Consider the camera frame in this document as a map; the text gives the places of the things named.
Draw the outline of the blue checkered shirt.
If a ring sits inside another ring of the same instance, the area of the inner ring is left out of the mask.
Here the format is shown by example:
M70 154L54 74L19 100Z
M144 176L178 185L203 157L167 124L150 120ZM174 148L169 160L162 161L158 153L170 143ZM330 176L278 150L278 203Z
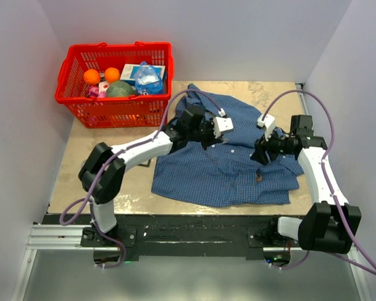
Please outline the blue checkered shirt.
M234 130L224 136L226 143L204 150L197 142L167 156L157 158L151 192L165 198L211 207L242 204L288 204L289 192L299 188L297 177L303 170L293 156L264 166L252 161L254 143L262 135L255 107L232 96L201 95L193 83L177 103L176 116L190 105L206 110L209 119L217 114L218 103L232 118ZM256 182L256 175L262 175Z

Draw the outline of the red plastic shopping basket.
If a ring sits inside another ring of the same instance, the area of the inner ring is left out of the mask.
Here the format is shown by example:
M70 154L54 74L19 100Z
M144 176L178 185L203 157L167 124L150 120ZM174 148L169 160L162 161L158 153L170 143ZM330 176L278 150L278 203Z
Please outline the red plastic shopping basket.
M162 83L136 91L134 73L152 65ZM55 100L85 127L156 127L172 93L174 60L169 42L79 44L69 48L58 75Z

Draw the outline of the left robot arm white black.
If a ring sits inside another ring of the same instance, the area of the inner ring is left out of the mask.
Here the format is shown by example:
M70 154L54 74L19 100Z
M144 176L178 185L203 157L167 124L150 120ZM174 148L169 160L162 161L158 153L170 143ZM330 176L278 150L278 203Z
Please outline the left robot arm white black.
M223 134L232 129L232 121L223 110L218 116L206 119L206 110L192 105L144 138L115 147L104 142L97 144L78 175L83 189L90 193L88 200L96 240L103 246L117 240L113 199L120 192L127 171L153 158L177 152L188 142L199 142L206 150L223 142Z

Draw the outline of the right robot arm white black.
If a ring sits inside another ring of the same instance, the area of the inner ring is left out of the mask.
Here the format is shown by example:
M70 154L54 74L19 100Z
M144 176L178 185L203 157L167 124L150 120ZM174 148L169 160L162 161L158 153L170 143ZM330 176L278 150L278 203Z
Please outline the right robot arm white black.
M340 191L332 173L327 144L323 137L313 133L313 121L309 115L294 115L290 132L277 133L274 117L262 114L257 126L263 136L254 143L251 160L267 165L278 158L292 155L301 166L313 204L302 218L280 216L267 230L267 240L273 246L281 246L291 238L303 250L346 254L352 247L362 214L356 206L349 205Z

